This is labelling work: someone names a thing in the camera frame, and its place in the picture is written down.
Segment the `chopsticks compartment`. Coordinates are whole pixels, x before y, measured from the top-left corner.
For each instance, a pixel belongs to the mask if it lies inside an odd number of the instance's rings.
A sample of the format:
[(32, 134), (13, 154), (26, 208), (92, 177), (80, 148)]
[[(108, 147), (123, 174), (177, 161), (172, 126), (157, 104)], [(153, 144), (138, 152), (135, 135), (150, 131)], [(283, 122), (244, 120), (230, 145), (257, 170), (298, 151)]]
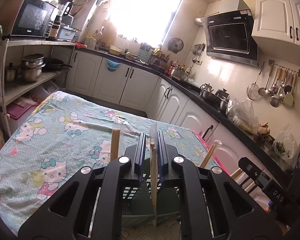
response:
[(203, 159), (203, 161), (200, 163), (200, 168), (205, 168), (207, 163), (209, 162), (209, 160), (211, 159), (214, 151), (217, 148), (220, 148), (222, 146), (222, 142), (220, 140), (215, 140), (213, 142), (213, 144), (211, 145), (211, 147), (209, 148), (207, 155), (205, 156), (205, 158)]
[(120, 151), (121, 124), (113, 123), (111, 131), (110, 161), (118, 158)]

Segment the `chopsticks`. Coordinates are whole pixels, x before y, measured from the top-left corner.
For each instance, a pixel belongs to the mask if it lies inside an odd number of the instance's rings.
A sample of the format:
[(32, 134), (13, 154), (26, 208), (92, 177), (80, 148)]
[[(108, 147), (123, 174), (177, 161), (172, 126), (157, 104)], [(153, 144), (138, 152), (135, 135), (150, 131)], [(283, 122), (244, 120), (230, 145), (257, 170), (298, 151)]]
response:
[(157, 227), (157, 184), (158, 184), (158, 132), (157, 123), (153, 123), (149, 130), (150, 140), (150, 176), (151, 176), (151, 201), (154, 212), (153, 227)]

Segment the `hello kitty tablecloth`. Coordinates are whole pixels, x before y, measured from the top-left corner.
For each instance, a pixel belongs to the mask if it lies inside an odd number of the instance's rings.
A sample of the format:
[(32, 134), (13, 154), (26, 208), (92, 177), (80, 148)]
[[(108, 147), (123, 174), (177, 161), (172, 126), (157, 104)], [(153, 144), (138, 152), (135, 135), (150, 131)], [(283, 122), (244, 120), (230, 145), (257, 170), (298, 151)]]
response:
[[(121, 124), (119, 157), (146, 136), (150, 159), (152, 120), (99, 106), (65, 92), (51, 94), (0, 150), (0, 239), (19, 239), (20, 227), (78, 170), (106, 167), (113, 123)], [(205, 147), (192, 130), (157, 122), (165, 142), (194, 165)], [(153, 227), (123, 228), (120, 239), (182, 239), (181, 214)]]

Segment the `clear plastic bag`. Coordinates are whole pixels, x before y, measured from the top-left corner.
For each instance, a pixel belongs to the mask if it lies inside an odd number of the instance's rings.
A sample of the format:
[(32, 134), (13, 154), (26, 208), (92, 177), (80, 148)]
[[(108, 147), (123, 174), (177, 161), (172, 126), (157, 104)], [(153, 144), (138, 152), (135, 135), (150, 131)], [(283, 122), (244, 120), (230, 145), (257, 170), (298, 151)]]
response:
[(256, 134), (259, 128), (258, 117), (254, 113), (253, 101), (245, 99), (242, 102), (230, 97), (226, 108), (228, 119), (241, 129)]

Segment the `green spatula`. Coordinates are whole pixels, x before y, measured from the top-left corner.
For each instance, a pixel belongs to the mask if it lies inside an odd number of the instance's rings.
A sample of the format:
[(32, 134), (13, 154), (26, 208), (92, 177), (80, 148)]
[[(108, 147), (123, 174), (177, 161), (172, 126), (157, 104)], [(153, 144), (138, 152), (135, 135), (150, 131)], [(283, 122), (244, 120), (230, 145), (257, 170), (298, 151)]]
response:
[(284, 88), (285, 97), (284, 97), (283, 103), (289, 107), (292, 107), (293, 102), (294, 102), (293, 89), (295, 86), (297, 76), (298, 76), (297, 73), (294, 72), (290, 85), (286, 85)]

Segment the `steel ladle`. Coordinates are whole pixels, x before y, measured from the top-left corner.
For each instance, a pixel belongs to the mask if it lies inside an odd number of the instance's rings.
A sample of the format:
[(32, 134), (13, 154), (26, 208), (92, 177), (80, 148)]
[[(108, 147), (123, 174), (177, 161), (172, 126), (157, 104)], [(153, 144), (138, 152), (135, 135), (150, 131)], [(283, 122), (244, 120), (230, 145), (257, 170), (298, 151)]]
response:
[(271, 74), (273, 72), (273, 67), (274, 67), (274, 64), (272, 63), (270, 65), (270, 69), (269, 69), (269, 73), (268, 73), (268, 76), (267, 76), (267, 79), (266, 79), (266, 83), (261, 88), (258, 89), (258, 94), (260, 96), (266, 96), (268, 94), (267, 87), (268, 87), (268, 83), (269, 83)]

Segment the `pink lidded bin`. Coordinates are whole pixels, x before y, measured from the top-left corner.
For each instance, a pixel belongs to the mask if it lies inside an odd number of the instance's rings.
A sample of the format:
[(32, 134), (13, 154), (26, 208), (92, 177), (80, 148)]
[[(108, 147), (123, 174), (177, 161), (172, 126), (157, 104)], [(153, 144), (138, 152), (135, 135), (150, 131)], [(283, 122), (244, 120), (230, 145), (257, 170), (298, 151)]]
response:
[(37, 106), (37, 103), (33, 105), (26, 102), (20, 105), (12, 102), (7, 106), (8, 124), (11, 133), (14, 133), (27, 120)]

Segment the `steel pot on counter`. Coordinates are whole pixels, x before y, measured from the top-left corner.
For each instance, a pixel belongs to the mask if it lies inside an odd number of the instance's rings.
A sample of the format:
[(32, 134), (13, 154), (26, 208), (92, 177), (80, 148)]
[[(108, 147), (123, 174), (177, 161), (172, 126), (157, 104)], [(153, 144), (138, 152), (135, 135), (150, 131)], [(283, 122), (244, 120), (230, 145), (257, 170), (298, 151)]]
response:
[(181, 80), (185, 80), (188, 77), (189, 73), (181, 70), (179, 68), (173, 67), (171, 70), (171, 77), (175, 77)]

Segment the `blue hanging bowl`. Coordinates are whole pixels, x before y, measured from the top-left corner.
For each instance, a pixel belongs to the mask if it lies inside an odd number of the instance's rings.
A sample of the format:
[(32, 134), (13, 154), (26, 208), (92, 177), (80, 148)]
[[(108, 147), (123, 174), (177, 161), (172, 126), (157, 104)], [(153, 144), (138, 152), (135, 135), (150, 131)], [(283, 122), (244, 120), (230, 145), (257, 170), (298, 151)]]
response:
[(119, 66), (120, 66), (119, 62), (114, 62), (114, 61), (107, 59), (107, 69), (110, 72), (116, 71), (119, 68)]

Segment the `black frying pan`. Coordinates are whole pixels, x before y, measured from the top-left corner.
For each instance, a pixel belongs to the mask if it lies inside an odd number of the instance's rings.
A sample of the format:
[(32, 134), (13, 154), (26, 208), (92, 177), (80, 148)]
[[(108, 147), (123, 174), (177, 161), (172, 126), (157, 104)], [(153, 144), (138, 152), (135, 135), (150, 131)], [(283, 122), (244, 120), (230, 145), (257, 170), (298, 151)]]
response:
[(59, 59), (44, 59), (45, 69), (50, 71), (57, 71), (61, 69), (69, 69), (72, 68), (71, 65), (64, 63), (62, 60)]

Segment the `steel stock pot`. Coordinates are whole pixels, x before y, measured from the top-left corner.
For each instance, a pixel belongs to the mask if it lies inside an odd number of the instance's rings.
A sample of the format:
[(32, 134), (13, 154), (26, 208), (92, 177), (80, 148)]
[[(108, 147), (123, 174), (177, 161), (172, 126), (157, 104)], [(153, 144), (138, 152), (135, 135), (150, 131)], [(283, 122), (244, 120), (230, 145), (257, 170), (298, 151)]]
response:
[(24, 82), (36, 82), (41, 73), (42, 68), (45, 67), (43, 54), (31, 54), (22, 57), (19, 66), (21, 78)]

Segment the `light blue storage box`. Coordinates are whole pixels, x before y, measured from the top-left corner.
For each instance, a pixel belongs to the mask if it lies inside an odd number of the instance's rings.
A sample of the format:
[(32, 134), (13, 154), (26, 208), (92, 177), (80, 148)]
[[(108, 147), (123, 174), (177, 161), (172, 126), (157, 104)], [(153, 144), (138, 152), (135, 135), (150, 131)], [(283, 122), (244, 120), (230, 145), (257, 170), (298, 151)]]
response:
[(57, 40), (58, 41), (72, 41), (77, 30), (72, 27), (60, 26)]

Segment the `white upper cabinet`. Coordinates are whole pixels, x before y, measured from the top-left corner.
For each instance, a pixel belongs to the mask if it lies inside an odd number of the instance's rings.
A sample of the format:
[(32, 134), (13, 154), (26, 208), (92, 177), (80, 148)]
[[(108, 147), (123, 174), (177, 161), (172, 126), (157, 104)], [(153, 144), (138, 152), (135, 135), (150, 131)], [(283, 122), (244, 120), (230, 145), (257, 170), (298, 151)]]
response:
[(253, 39), (268, 55), (300, 51), (300, 0), (256, 0)]

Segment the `black microwave oven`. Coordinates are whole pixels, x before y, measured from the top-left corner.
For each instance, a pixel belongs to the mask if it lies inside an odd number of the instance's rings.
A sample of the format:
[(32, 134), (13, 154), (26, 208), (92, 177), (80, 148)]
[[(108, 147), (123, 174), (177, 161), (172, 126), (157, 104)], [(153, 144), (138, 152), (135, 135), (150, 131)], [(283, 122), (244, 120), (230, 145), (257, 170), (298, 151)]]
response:
[(56, 6), (43, 0), (11, 0), (8, 7), (14, 16), (8, 31), (10, 36), (47, 38), (53, 25)]

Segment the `small wall fan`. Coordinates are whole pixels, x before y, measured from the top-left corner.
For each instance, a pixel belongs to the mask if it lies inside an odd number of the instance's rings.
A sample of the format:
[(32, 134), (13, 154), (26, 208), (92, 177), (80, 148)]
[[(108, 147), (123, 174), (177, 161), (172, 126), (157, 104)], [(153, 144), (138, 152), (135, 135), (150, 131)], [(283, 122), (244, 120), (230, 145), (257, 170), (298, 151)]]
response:
[(183, 41), (180, 38), (176, 38), (176, 37), (169, 40), (167, 45), (168, 50), (175, 54), (182, 51), (183, 47), (184, 47)]

